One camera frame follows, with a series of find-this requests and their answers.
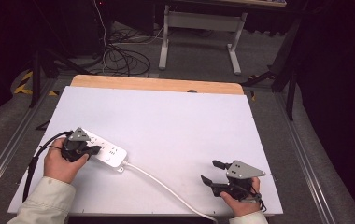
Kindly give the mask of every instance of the power strip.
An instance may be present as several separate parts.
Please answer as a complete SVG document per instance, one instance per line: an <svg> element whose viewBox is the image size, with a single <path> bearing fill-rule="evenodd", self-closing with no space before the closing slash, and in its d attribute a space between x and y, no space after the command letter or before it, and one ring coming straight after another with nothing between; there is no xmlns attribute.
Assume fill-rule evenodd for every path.
<svg viewBox="0 0 355 224"><path fill-rule="evenodd" d="M97 155L92 155L95 158L106 165L112 167L114 170L122 173L124 171L124 162L128 160L128 153L125 149L118 147L104 138L89 132L88 130L82 129L89 137L90 141L88 146L99 146L101 147Z"/></svg>

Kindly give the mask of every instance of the white table surface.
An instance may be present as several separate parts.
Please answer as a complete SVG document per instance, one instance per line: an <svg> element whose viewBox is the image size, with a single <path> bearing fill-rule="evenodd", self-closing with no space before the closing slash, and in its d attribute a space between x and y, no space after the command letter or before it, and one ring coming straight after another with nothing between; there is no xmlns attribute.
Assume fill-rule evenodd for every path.
<svg viewBox="0 0 355 224"><path fill-rule="evenodd" d="M254 166L266 172L260 177L266 214L282 213L245 95L66 87L39 145L77 127L124 148L128 162L159 178L196 210L214 217L232 213L201 180L204 175L227 183L225 171L214 167L212 160L239 160ZM43 174L46 153L38 161L30 191ZM167 190L130 167L119 174L100 161L89 160L72 184L77 193L71 214L193 215ZM22 192L23 184L8 212L18 211Z"/></svg>

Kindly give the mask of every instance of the wooden table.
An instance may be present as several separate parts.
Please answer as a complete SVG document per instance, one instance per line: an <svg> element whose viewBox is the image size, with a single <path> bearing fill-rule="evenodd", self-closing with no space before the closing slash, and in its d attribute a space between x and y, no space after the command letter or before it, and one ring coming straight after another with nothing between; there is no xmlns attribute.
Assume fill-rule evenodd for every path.
<svg viewBox="0 0 355 224"><path fill-rule="evenodd" d="M231 209L213 196L201 175L227 183L225 171L212 161L242 161L266 173L260 177L266 215L283 213L248 98L238 84L78 75L64 89L39 145L77 127L124 148L128 162L217 219L229 217ZM40 155L29 193L43 175L44 156ZM120 174L89 160L72 185L77 189L72 216L196 217L172 194L129 167ZM19 186L9 213L18 211L22 192Z"/></svg>
<svg viewBox="0 0 355 224"><path fill-rule="evenodd" d="M189 81L142 77L77 75L71 86L148 91L197 91L201 93L244 94L236 83Z"/></svg>

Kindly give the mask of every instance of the human hand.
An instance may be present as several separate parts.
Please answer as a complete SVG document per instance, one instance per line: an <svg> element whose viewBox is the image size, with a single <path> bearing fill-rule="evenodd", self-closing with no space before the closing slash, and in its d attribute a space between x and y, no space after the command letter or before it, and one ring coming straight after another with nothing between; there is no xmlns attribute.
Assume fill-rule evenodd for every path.
<svg viewBox="0 0 355 224"><path fill-rule="evenodd" d="M84 154L74 162L66 161L61 154L63 142L64 138L56 139L49 148L49 152L44 158L44 176L70 184L74 180L78 170L87 162L89 155Z"/></svg>
<svg viewBox="0 0 355 224"><path fill-rule="evenodd" d="M257 193L260 192L260 180L257 177L252 178L252 187L256 190ZM220 194L221 198L231 207L236 217L242 217L244 215L260 211L259 203L241 203L238 200L234 199L230 194L222 192Z"/></svg>

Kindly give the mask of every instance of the sleeve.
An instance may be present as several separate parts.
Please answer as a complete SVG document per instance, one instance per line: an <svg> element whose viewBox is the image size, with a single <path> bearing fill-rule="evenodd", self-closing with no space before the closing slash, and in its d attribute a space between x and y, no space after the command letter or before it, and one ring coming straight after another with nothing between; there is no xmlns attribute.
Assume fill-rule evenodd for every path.
<svg viewBox="0 0 355 224"><path fill-rule="evenodd" d="M75 194L73 186L43 177L8 224L64 223Z"/></svg>
<svg viewBox="0 0 355 224"><path fill-rule="evenodd" d="M250 213L242 217L235 217L229 220L230 224L267 224L267 219L262 211Z"/></svg>

